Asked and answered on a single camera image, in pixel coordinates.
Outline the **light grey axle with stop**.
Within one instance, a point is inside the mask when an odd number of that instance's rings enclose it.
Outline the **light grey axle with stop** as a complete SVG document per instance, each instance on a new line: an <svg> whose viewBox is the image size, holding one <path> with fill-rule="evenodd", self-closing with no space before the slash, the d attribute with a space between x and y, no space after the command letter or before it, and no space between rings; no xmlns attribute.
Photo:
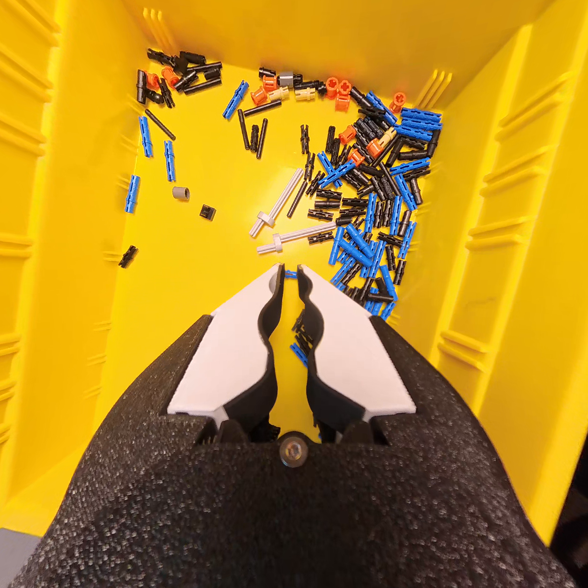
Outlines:
<svg viewBox="0 0 588 588"><path fill-rule="evenodd" d="M333 231L336 228L335 222L329 223L322 223L317 224L312 227L308 227L305 229L298 229L297 231L291 231L286 233L274 233L272 235L271 243L267 245L258 246L256 248L256 252L259 255L262 254L271 254L271 253L281 253L283 251L284 244L299 240L305 239L308 237L312 237L318 235L323 232Z"/></svg>
<svg viewBox="0 0 588 588"><path fill-rule="evenodd" d="M276 200L275 204L273 205L272 209L268 213L263 211L260 211L258 213L256 221L251 230L249 231L249 236L251 238L256 238L265 226L270 228L273 228L275 226L278 214L283 209L286 201L288 200L294 189L298 186L302 178L303 169L296 168L289 182L286 184L283 191Z"/></svg>

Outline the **yellow storage bin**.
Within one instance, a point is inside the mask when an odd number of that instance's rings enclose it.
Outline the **yellow storage bin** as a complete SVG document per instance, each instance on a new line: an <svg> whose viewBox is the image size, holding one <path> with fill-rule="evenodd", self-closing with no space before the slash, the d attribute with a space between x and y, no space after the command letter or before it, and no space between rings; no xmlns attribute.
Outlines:
<svg viewBox="0 0 588 588"><path fill-rule="evenodd" d="M119 263L148 49L442 115L388 324L550 541L587 431L587 1L1 1L1 528L46 532L144 369Z"/></svg>

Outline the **heap of blue and black pins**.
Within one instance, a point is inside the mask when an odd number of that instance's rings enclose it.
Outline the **heap of blue and black pins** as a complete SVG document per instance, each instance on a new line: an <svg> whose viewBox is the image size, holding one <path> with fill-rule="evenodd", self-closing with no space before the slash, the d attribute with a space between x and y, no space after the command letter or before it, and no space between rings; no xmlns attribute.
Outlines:
<svg viewBox="0 0 588 588"><path fill-rule="evenodd" d="M188 68L214 63L202 55L169 56L154 49L148 57L152 62L142 70L156 77L166 66L183 77ZM139 160L125 202L129 247L119 263L125 269L120 311L131 317L121 327L126 339L119 341L118 366L128 378L197 314L220 303L221 294L240 289L276 262L286 270L302 263L324 277L334 275L335 287L399 326L393 303L360 298L353 286L373 275L373 286L394 280L390 298L397 299L397 290L408 296L400 280L422 204L417 181L430 173L442 115L427 102L416 108L404 104L402 93L390 105L377 96L394 111L401 149L390 149L375 167L368 161L358 165L355 139L350 147L336 141L327 149L331 129L338 136L359 121L372 123L354 101L347 112L338 112L333 100L298 101L290 90L280 107L246 117L243 131L238 113L229 121L222 113L241 80L251 91L262 80L248 80L222 64L221 69L220 86L188 96L171 91L173 108L137 98ZM272 209L296 168L303 169L303 178L275 226L251 238L258 213ZM188 187L190 199L174 199L174 186ZM212 222L199 216L202 204L217 209ZM329 222L336 223L333 231L284 244L281 253L256 252L274 233Z"/></svg>

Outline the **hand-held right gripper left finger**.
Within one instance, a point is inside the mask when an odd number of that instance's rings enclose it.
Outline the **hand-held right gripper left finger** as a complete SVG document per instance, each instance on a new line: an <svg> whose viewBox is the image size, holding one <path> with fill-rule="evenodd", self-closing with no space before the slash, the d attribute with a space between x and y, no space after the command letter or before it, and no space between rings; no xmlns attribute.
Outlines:
<svg viewBox="0 0 588 588"><path fill-rule="evenodd" d="M277 399L270 336L281 319L285 266L277 263L217 307L166 408L168 415L237 422L250 435Z"/></svg>

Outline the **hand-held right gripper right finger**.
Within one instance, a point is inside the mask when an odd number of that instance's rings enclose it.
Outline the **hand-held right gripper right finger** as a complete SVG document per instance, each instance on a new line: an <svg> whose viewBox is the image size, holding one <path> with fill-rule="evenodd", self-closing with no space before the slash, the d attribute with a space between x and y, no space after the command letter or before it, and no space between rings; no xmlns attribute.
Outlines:
<svg viewBox="0 0 588 588"><path fill-rule="evenodd" d="M416 404L377 326L387 327L310 267L297 268L310 338L306 397L321 442L338 442L350 425L414 415Z"/></svg>

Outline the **scattered orange bushes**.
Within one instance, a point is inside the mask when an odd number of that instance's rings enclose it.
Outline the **scattered orange bushes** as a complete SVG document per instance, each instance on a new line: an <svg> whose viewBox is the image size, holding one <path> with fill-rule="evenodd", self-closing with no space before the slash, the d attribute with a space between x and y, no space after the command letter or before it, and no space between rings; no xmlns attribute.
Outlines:
<svg viewBox="0 0 588 588"><path fill-rule="evenodd" d="M373 167L381 162L390 149L401 149L401 142L395 144L400 137L395 131L397 120L394 111L382 104L374 93L363 94L347 79L340 81L336 77L329 77L326 82L304 81L297 73L285 72L277 75L273 70L265 68L260 69L260 76L262 84L253 91L249 89L246 80L241 80L222 113L222 117L227 121L238 113L243 131L246 117L280 107L289 97L290 90L293 90L298 101L313 100L317 96L333 100L338 112L347 112L351 101L354 101L359 107L359 112L365 114L367 120L372 120L372 123L359 121L350 125L338 136L334 136L331 129L327 149L332 149L336 141L350 147L352 139L355 139L361 152L357 164L368 161ZM188 96L221 84L222 69L219 62L209 66L188 68L183 77L177 77L171 66L166 66L160 77L139 70L137 98L142 104L147 99L173 108L175 103L171 91Z"/></svg>

